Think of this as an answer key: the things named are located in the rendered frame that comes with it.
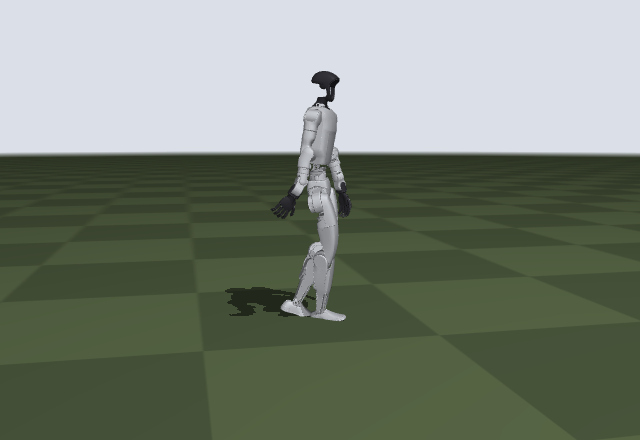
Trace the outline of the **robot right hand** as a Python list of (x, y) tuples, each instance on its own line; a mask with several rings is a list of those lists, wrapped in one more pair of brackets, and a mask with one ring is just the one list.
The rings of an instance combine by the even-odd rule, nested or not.
[(291, 211), (290, 216), (294, 215), (295, 205), (296, 205), (295, 199), (298, 199), (300, 197), (300, 195), (302, 194), (301, 193), (299, 196), (295, 196), (294, 194), (292, 194), (291, 192), (294, 189), (294, 187), (295, 187), (295, 184), (292, 185), (292, 187), (288, 191), (289, 195), (284, 197), (283, 199), (281, 199), (280, 203), (277, 206), (275, 206), (273, 209), (271, 209), (271, 211), (275, 211), (281, 205), (281, 207), (276, 212), (274, 212), (274, 215), (276, 215), (284, 208), (282, 210), (282, 212), (279, 215), (277, 215), (277, 217), (281, 217), (285, 213), (285, 211), (286, 211), (286, 213), (281, 217), (282, 219), (286, 218), (286, 216), (288, 215), (289, 211)]

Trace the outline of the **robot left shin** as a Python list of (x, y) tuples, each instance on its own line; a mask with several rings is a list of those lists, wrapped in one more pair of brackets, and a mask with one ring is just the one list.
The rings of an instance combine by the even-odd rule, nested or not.
[(301, 272), (299, 274), (299, 279), (300, 279), (299, 285), (298, 285), (298, 288), (296, 290), (295, 296), (293, 298), (293, 300), (294, 300), (293, 304), (297, 302), (297, 304), (294, 304), (296, 306), (301, 307), (301, 303), (302, 303), (304, 297), (307, 295), (307, 293), (310, 290), (311, 286), (314, 284), (314, 281), (313, 281), (313, 269), (314, 269), (313, 259), (309, 256), (309, 254), (307, 254), (307, 256), (306, 256), (306, 258), (304, 260), (303, 266), (302, 266), (302, 270), (301, 270)]

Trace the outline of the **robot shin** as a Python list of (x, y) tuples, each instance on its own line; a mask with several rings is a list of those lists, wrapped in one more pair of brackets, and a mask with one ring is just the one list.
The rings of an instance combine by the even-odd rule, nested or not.
[[(317, 254), (314, 257), (313, 262), (314, 262), (313, 288), (315, 289), (315, 291), (317, 290), (316, 291), (316, 313), (322, 314), (326, 310), (326, 304), (328, 302), (328, 297), (329, 297), (329, 293), (332, 286), (335, 259), (332, 260), (331, 266), (328, 267), (328, 262), (327, 262), (327, 259), (325, 258), (325, 255)], [(321, 310), (322, 310), (322, 313), (321, 313)]]
[(297, 302), (297, 304), (294, 304), (296, 306), (301, 307), (301, 303), (302, 303), (304, 297), (307, 295), (307, 293), (310, 290), (311, 286), (314, 284), (314, 281), (313, 281), (313, 269), (314, 269), (313, 259), (309, 256), (309, 254), (307, 254), (307, 256), (306, 256), (306, 258), (304, 260), (303, 266), (302, 266), (302, 270), (301, 270), (301, 272), (299, 274), (299, 279), (300, 279), (299, 285), (298, 285), (298, 288), (296, 290), (295, 296), (293, 298), (293, 300), (294, 300), (293, 304)]

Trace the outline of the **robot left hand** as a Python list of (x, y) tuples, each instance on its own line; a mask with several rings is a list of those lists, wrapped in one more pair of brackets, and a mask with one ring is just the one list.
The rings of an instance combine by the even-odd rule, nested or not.
[(349, 196), (345, 193), (347, 191), (345, 182), (341, 182), (340, 186), (341, 186), (341, 190), (340, 191), (336, 190), (336, 193), (339, 193), (339, 204), (340, 204), (338, 215), (342, 212), (339, 217), (342, 216), (343, 218), (349, 215), (352, 204), (349, 199)]

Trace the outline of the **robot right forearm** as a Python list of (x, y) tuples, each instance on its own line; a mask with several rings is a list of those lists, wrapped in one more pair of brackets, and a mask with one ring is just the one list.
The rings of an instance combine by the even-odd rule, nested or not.
[(313, 157), (313, 151), (311, 148), (305, 148), (302, 150), (300, 157), (298, 159), (297, 177), (294, 182), (295, 187), (291, 192), (295, 196), (299, 196), (302, 193), (304, 187), (306, 187), (308, 184), (307, 178), (309, 177), (309, 171), (312, 167), (312, 165), (310, 164), (312, 157)]

